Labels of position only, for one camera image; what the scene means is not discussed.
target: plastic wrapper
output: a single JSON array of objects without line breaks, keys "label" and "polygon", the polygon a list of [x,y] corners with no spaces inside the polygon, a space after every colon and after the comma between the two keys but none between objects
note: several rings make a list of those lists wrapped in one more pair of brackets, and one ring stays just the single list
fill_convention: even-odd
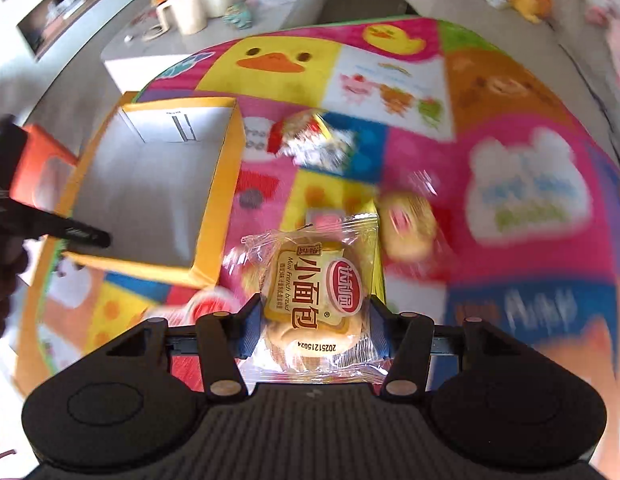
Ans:
[{"label": "plastic wrapper", "polygon": [[440,209],[433,206],[436,184],[432,175],[414,172],[407,179],[406,190],[379,197],[384,267],[418,280],[446,280],[449,276],[455,255],[440,225]]},{"label": "plastic wrapper", "polygon": [[232,292],[215,286],[199,290],[185,305],[150,307],[143,313],[142,319],[163,317],[167,319],[168,326],[187,326],[194,325],[205,314],[221,311],[236,313],[240,309],[241,305]]},{"label": "plastic wrapper", "polygon": [[294,159],[297,166],[312,166],[343,174],[354,151],[357,134],[330,126],[320,110],[305,110],[280,124],[281,147],[277,156]]},{"label": "plastic wrapper", "polygon": [[385,298],[375,212],[242,241],[224,265],[263,298],[261,337],[240,365],[247,383],[383,380],[367,301]]}]

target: red logo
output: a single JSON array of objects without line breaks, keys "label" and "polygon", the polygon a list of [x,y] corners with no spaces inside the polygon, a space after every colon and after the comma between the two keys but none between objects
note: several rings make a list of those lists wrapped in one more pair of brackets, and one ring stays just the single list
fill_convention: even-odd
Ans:
[{"label": "red logo", "polygon": [[390,220],[392,220],[392,225],[397,233],[404,233],[410,230],[410,216],[400,207],[390,210]]},{"label": "red logo", "polygon": [[361,277],[357,268],[345,258],[328,266],[328,294],[334,307],[345,316],[356,314],[363,304]]}]

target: white table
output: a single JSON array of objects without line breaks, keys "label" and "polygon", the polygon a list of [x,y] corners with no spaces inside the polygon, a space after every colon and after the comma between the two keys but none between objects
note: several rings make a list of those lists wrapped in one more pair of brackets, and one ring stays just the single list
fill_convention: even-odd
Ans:
[{"label": "white table", "polygon": [[[204,30],[191,36],[181,36],[176,28],[171,28],[152,41],[143,41],[142,35],[157,22],[142,20],[116,34],[101,52],[101,60],[122,93],[139,91],[161,72],[199,50],[255,34],[312,25],[325,1],[295,0],[276,5],[260,3],[253,12],[251,28],[237,30],[226,25],[221,18],[215,18],[209,20]],[[127,36],[133,39],[125,42]]]}]

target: snack package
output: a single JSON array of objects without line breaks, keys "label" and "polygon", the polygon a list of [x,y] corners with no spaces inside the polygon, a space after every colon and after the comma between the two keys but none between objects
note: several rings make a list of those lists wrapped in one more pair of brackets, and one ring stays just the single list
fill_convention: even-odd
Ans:
[{"label": "snack package", "polygon": [[379,366],[367,301],[385,298],[375,212],[242,241],[245,253],[234,260],[249,283],[258,279],[263,298],[261,338],[246,366],[258,380],[361,377]]},{"label": "snack package", "polygon": [[330,126],[317,109],[305,110],[272,126],[280,141],[277,156],[291,156],[297,166],[343,174],[354,151],[356,132]]},{"label": "snack package", "polygon": [[454,255],[429,200],[411,191],[389,192],[378,209],[384,265],[411,278],[445,279]]}]

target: cardboard box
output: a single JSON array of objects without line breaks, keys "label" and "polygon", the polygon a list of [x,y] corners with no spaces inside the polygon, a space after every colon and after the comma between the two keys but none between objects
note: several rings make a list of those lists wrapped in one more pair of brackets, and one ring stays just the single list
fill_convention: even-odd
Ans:
[{"label": "cardboard box", "polygon": [[84,155],[72,217],[109,232],[107,249],[69,244],[79,264],[157,282],[218,279],[241,155],[234,98],[125,104]]}]

